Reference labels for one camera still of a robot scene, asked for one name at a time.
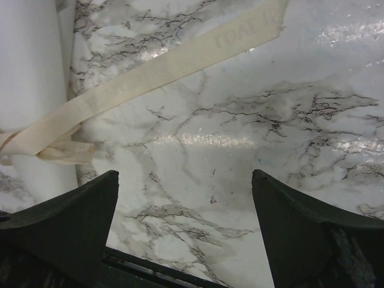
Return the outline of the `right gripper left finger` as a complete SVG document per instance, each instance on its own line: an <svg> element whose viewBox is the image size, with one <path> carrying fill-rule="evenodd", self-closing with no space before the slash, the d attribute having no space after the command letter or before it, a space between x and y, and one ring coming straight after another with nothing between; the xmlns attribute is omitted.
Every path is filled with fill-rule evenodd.
<svg viewBox="0 0 384 288"><path fill-rule="evenodd" d="M1 212L1 287L93 287L118 199L110 170L15 213Z"/></svg>

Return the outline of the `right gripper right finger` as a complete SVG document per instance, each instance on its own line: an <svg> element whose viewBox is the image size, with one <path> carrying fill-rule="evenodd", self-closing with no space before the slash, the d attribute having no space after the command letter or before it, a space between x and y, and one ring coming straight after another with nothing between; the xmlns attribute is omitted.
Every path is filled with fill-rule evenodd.
<svg viewBox="0 0 384 288"><path fill-rule="evenodd" d="M259 169L251 183L275 287L383 287L383 220L327 204Z"/></svg>

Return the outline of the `cream ribbon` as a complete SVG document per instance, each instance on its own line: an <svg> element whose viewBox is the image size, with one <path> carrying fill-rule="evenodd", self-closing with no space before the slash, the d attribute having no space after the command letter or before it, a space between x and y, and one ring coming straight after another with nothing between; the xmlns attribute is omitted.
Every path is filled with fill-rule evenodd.
<svg viewBox="0 0 384 288"><path fill-rule="evenodd" d="M70 140L83 121L279 37L288 1L262 1L238 17L59 106L28 127L1 133L1 156L89 164L94 144Z"/></svg>

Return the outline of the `white wrapping paper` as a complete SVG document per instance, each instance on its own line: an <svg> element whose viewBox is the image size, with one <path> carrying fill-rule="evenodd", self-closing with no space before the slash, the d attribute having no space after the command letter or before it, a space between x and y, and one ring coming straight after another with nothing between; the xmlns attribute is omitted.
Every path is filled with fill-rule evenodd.
<svg viewBox="0 0 384 288"><path fill-rule="evenodd" d="M1 1L1 154L17 155L29 191L62 194L77 187L73 167L39 160L32 145L12 148L16 133L64 104L75 1Z"/></svg>

